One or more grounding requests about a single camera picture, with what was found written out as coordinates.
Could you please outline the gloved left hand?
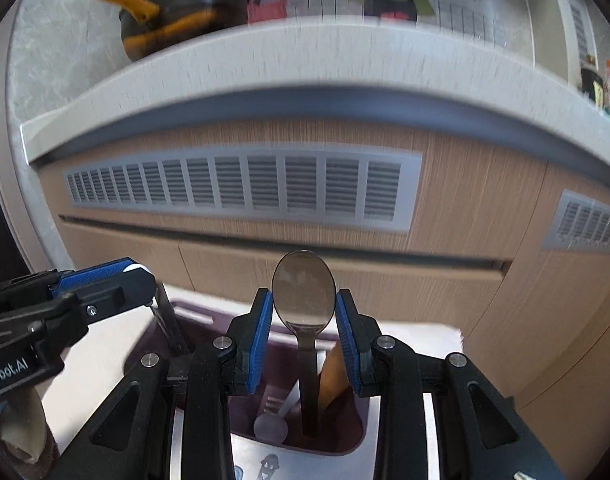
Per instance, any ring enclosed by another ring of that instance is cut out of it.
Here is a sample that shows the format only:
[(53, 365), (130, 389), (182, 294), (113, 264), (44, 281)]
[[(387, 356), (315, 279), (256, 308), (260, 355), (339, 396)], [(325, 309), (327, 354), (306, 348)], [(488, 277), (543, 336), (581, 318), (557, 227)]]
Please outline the gloved left hand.
[(35, 388), (14, 392), (0, 414), (0, 439), (22, 463), (35, 465), (48, 446), (48, 424)]

